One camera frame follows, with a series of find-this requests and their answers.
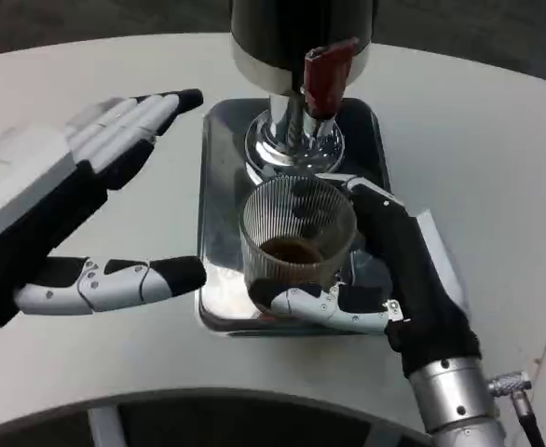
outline white table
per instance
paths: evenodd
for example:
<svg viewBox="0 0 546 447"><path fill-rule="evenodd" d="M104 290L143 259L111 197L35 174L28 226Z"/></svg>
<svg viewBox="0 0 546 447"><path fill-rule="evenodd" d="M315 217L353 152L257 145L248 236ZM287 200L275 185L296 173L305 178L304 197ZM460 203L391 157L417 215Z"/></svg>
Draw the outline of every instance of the white table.
<svg viewBox="0 0 546 447"><path fill-rule="evenodd" d="M176 122L141 174L59 254L195 253L201 118L223 99L266 94L236 70L225 34L0 55L0 131L23 119L60 124L111 96L179 88L201 88L205 105ZM526 368L535 376L546 346L546 82L376 45L348 95L379 117L396 195L412 210L433 210L468 291L487 374ZM383 337L230 339L204 328L194 306L186 296L88 317L18 316L0 330L0 425L128 395L242 388L422 429ZM513 434L509 407L502 405Z"/></svg>

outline coffee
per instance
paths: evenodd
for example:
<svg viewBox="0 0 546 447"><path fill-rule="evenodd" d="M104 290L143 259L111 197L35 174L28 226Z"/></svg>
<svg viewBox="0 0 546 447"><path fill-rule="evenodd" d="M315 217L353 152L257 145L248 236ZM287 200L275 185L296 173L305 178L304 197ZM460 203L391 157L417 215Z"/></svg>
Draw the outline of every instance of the coffee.
<svg viewBox="0 0 546 447"><path fill-rule="evenodd" d="M286 263L315 264L323 260L312 243L296 237L274 237L262 243L261 250Z"/></svg>

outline espresso machine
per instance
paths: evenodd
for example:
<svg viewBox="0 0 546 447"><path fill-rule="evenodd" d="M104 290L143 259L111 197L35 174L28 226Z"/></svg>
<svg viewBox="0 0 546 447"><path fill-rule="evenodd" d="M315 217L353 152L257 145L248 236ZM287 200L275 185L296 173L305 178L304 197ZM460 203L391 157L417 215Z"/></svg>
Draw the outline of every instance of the espresso machine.
<svg viewBox="0 0 546 447"><path fill-rule="evenodd" d="M256 184L279 174L345 172L390 191L375 113L344 97L368 60L376 12L376 0L230 2L232 56L264 95L220 102L205 118L198 252L208 280L198 307L213 330L328 331L266 318L253 305L242 275L238 210ZM342 275L390 293L383 264L363 251L351 253Z"/></svg>

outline drip tray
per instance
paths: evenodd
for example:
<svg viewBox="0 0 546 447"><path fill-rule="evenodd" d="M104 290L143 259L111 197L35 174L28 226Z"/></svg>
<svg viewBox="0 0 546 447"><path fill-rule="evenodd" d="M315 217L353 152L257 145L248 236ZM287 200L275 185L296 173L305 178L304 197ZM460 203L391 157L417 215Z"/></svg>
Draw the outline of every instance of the drip tray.
<svg viewBox="0 0 546 447"><path fill-rule="evenodd" d="M197 309L210 329L233 335L339 334L321 326L261 315L244 285L238 215L254 188L246 173L244 139L252 121L267 105L266 99L228 100L216 104L205 116L198 253L207 271L207 283L198 293ZM368 105L344 99L337 124L346 141L346 157L338 171L361 175L389 190L378 124ZM355 251L350 260L350 268L344 269L349 280L352 275L368 280L385 276L384 266L368 255Z"/></svg>

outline clear glass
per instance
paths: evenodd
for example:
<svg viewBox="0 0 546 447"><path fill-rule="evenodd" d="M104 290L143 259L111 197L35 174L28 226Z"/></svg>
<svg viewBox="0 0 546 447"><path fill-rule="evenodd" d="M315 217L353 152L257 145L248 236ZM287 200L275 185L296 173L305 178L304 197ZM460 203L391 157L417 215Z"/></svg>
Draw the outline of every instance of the clear glass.
<svg viewBox="0 0 546 447"><path fill-rule="evenodd" d="M247 287L258 278L275 278L329 288L356 235L356 215L348 199L325 181L279 176L261 183L248 196L239 227ZM295 258L290 251L291 259L309 262L289 262L287 256L283 261L269 254L273 251L262 247L270 249L271 241L277 248L290 241L302 254Z"/></svg>

